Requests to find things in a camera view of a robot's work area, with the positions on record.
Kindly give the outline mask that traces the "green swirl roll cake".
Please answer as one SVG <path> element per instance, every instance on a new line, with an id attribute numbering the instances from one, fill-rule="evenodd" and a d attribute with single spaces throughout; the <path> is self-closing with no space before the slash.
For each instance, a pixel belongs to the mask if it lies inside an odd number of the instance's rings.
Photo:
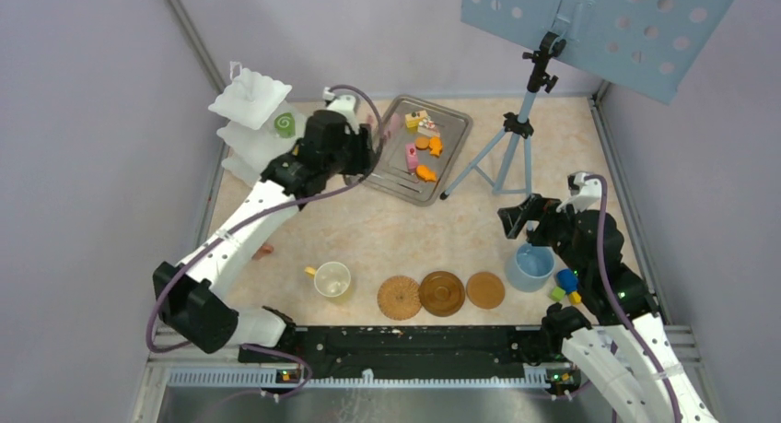
<path id="1" fill-rule="evenodd" d="M 296 117 L 292 112 L 284 112 L 274 119 L 274 132 L 281 138 L 293 138 L 296 135 Z"/>

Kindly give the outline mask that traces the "pink cake slice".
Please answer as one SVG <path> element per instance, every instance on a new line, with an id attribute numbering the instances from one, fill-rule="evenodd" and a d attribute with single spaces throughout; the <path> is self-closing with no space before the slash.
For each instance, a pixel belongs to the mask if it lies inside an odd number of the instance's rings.
<path id="1" fill-rule="evenodd" d="M 404 157 L 406 169 L 410 173 L 415 173 L 417 167 L 420 165 L 415 143 L 409 143 L 405 145 Z"/>

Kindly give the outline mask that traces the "white strawberry cake slice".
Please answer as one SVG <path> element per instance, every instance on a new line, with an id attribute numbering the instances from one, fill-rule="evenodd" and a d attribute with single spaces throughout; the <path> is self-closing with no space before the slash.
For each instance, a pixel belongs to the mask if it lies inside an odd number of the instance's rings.
<path id="1" fill-rule="evenodd" d="M 424 120 L 418 124 L 418 134 L 426 137 L 439 137 L 437 125 L 431 120 Z"/>

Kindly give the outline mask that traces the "pink cat-paw tongs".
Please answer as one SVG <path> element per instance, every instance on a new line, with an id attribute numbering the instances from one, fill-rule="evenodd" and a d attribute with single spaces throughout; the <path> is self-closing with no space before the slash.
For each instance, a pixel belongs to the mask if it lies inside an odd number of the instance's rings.
<path id="1" fill-rule="evenodd" d="M 374 116 L 369 115 L 367 121 L 371 128 L 373 150 L 380 155 L 396 132 L 403 126 L 402 117 L 398 113 L 392 113 L 378 122 Z"/>

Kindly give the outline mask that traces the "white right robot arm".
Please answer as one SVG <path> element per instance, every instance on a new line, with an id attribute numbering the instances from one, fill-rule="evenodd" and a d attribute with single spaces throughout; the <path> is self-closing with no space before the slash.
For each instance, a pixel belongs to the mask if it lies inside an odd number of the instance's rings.
<path id="1" fill-rule="evenodd" d="M 606 208 L 577 212 L 555 198 L 530 195 L 498 210 L 505 235 L 528 223 L 530 245 L 550 248 L 578 277 L 582 303 L 553 306 L 542 319 L 540 347 L 587 377 L 622 422 L 714 422 L 679 361 L 646 282 L 623 262 L 624 235 Z"/>

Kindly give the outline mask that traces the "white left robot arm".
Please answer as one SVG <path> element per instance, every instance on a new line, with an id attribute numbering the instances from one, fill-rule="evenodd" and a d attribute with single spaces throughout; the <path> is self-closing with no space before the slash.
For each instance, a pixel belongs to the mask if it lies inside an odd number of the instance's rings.
<path id="1" fill-rule="evenodd" d="M 273 361 L 290 358 L 296 338 L 292 323 L 270 308 L 240 312 L 224 297 L 252 256 L 286 221 L 309 203 L 330 197 L 335 175 L 364 180 L 381 148 L 372 129 L 353 109 L 331 104 L 316 110 L 304 135 L 271 159 L 244 202 L 196 251 L 153 272 L 156 303 L 150 320 L 161 321 L 206 354 L 229 344 L 254 343 Z"/>

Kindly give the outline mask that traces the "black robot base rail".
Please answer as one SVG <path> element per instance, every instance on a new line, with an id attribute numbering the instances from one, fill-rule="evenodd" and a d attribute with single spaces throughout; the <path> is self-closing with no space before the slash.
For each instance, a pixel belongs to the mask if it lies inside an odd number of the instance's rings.
<path id="1" fill-rule="evenodd" d="M 316 379 L 520 379 L 533 367 L 563 367 L 538 327 L 309 326 L 282 339 L 280 351 L 308 362 Z"/>

